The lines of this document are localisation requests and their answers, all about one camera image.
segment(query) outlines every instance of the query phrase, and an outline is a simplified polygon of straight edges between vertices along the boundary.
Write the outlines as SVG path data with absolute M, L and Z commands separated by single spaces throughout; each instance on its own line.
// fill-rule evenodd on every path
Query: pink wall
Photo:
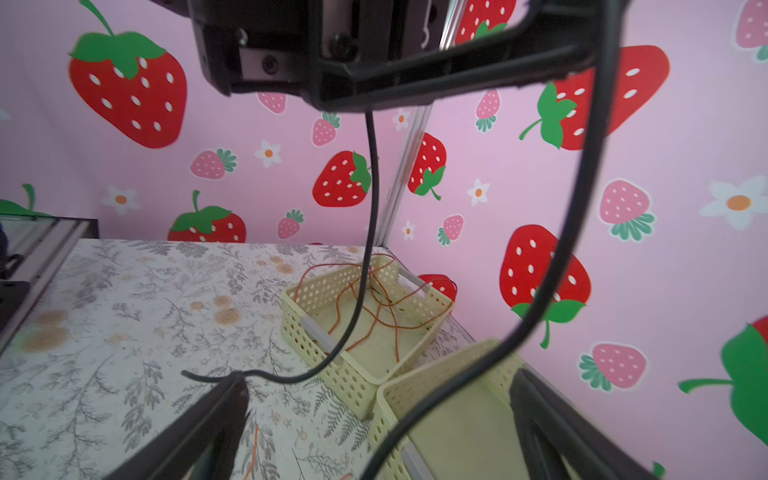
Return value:
M 187 102 L 178 139 L 147 148 L 121 133 L 81 98 L 68 77 L 69 53 L 87 32 L 106 30 L 78 2 L 21 2 L 3 5 L 0 35 L 0 198 L 26 205 L 24 183 L 37 192 L 36 210 L 62 216 L 97 217 L 107 238 L 159 240 L 174 219 L 199 206 L 217 205 L 243 218 L 247 241 L 275 243 L 277 224 L 292 209 L 304 213 L 290 243 L 362 244 L 370 200 L 350 208 L 321 207 L 312 189 L 321 170 L 340 151 L 357 151 L 369 161 L 362 115 L 342 114 L 333 141 L 316 147 L 313 125 L 321 113 L 288 97 L 275 115 L 256 94 L 230 98 L 203 78 L 190 21 L 150 2 L 105 2 L 96 7 L 115 34 L 137 31 L 173 55 L 183 68 Z M 150 90 L 154 89 L 153 81 Z M 407 128 L 396 130 L 395 111 L 377 112 L 382 188 L 381 204 L 392 185 Z M 254 156 L 261 142 L 280 145 L 282 163 L 269 168 Z M 220 180 L 195 177 L 198 154 L 232 150 L 237 167 Z M 104 205 L 114 186 L 138 209 L 117 215 Z
M 768 2 L 760 4 L 753 0 L 751 6 L 768 8 Z M 661 463 L 672 479 L 757 480 L 768 468 L 764 408 L 747 407 L 744 413 L 744 406 L 735 405 L 732 411 L 730 386 L 685 394 L 678 385 L 687 379 L 729 379 L 721 348 L 734 337 L 746 338 L 739 335 L 747 324 L 768 315 L 768 65 L 754 61 L 757 48 L 745 50 L 734 41 L 742 5 L 716 0 L 698 2 L 696 8 L 661 0 L 632 4 L 624 45 L 656 45 L 669 58 L 670 73 L 608 138 L 601 189 L 576 253 L 591 278 L 586 306 L 570 323 L 551 323 L 547 349 L 539 345 L 545 337 L 542 325 L 521 351 L 618 445 L 648 468 Z M 757 20 L 766 22 L 768 16 Z M 512 233 L 537 224 L 557 235 L 563 220 L 579 152 L 546 143 L 539 126 L 518 139 L 539 118 L 543 89 L 500 91 L 497 120 L 484 134 L 475 126 L 483 92 L 436 103 L 426 130 L 447 150 L 445 175 L 435 188 L 442 200 L 406 191 L 389 237 L 388 246 L 412 271 L 444 273 L 458 284 L 455 317 L 475 339 L 504 336 L 519 321 L 499 286 Z M 577 100 L 573 93 L 567 98 Z M 566 130 L 570 120 L 563 121 Z M 650 195 L 654 231 L 640 242 L 611 236 L 611 226 L 598 216 L 602 187 L 618 178 Z M 487 202 L 473 206 L 468 191 L 477 189 L 476 179 L 490 186 Z M 714 183 L 738 187 L 750 179 L 742 191 Z M 722 201 L 702 211 L 715 201 L 711 187 Z M 750 208 L 728 210 L 727 200 L 739 194 L 749 197 Z M 736 200 L 731 205 L 743 207 Z M 465 223 L 460 237 L 444 247 L 438 230 L 454 214 Z M 752 218 L 748 226 L 746 217 Z M 414 226 L 412 240 L 404 240 L 406 222 Z M 516 270 L 515 279 L 527 275 L 525 270 Z M 755 333 L 753 327 L 747 330 Z M 744 358 L 730 369 L 754 374 L 747 402 L 764 406 L 765 325 L 763 337 L 756 337 L 753 349 L 741 349 Z M 600 353 L 592 350 L 604 343 L 633 347 L 636 352 L 622 347 L 621 354 L 647 359 L 633 388 L 620 388 L 626 376 L 614 378 L 610 392 L 593 389 L 581 378 L 589 370 L 586 362 L 580 367 L 581 357 L 599 362 Z M 745 385 L 737 388 L 742 395 Z

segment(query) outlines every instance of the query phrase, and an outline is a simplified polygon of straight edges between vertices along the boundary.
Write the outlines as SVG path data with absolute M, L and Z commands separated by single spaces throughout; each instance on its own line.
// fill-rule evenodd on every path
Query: tablecloth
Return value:
M 362 247 L 80 240 L 0 356 L 0 478 L 101 478 L 209 391 L 179 372 L 307 369 L 283 341 L 280 292 Z M 422 355 L 468 343 L 449 320 Z M 232 478 L 357 478 L 367 422 L 319 380 L 249 380 Z

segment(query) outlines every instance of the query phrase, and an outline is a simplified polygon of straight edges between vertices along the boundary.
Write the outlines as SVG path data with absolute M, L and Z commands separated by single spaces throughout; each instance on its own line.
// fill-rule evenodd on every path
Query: basket with wires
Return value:
M 382 385 L 368 430 L 372 449 L 419 400 L 496 346 L 496 339 L 473 343 Z M 510 355 L 432 410 L 387 455 L 377 478 L 528 478 L 509 407 L 512 378 L 524 365 Z
M 311 277 L 316 269 L 332 266 L 336 270 Z M 299 284 L 283 291 L 280 332 L 310 366 L 325 358 L 349 325 L 361 267 L 315 265 Z M 454 306 L 453 300 L 385 254 L 372 256 L 363 295 L 352 336 L 320 374 L 359 419 L 371 412 L 380 385 L 411 369 Z

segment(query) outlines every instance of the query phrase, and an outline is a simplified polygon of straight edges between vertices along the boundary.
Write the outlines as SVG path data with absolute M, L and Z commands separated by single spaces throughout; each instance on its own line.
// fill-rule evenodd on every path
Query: screw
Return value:
M 248 45 L 248 34 L 246 33 L 244 28 L 238 28 L 235 32 L 235 35 L 237 36 L 237 44 L 241 47 L 244 47 Z
M 277 58 L 274 55 L 264 55 L 261 61 L 261 68 L 264 69 L 264 73 L 268 75 L 274 75 L 277 73 Z
M 351 61 L 355 58 L 355 42 L 346 33 L 337 33 L 331 38 L 328 48 L 334 60 Z

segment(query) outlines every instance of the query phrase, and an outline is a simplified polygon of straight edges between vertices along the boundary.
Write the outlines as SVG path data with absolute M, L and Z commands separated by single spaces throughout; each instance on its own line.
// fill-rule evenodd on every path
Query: white flower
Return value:
M 280 145 L 270 145 L 266 140 L 261 141 L 261 150 L 253 154 L 264 162 L 264 168 L 269 168 L 271 164 L 280 164 L 283 159 L 280 158 Z
M 110 185 L 107 187 L 107 196 L 101 201 L 108 207 L 114 207 L 114 211 L 121 217 L 124 217 L 129 210 L 138 210 L 139 204 L 136 201 L 136 190 L 120 190 Z
M 416 230 L 416 225 L 411 223 L 410 220 L 406 220 L 406 225 L 402 228 L 402 232 L 405 234 L 405 238 L 403 238 L 403 240 L 407 240 L 407 239 L 413 240 L 414 230 Z
M 488 202 L 488 197 L 485 196 L 485 192 L 491 188 L 491 184 L 481 184 L 478 178 L 475 178 L 475 186 L 467 190 L 467 195 L 472 197 L 472 206 L 478 204 L 478 202 Z
M 714 182 L 710 192 L 716 198 L 699 211 L 703 217 L 722 217 L 723 215 L 736 230 L 746 229 L 752 223 L 752 214 L 768 214 L 768 197 L 762 193 L 766 189 L 763 175 L 750 178 L 738 187 L 724 182 Z
M 395 124 L 397 131 L 403 128 L 408 128 L 408 117 L 411 116 L 411 112 L 404 111 L 402 108 L 397 109 L 397 115 L 392 117 L 392 123 Z

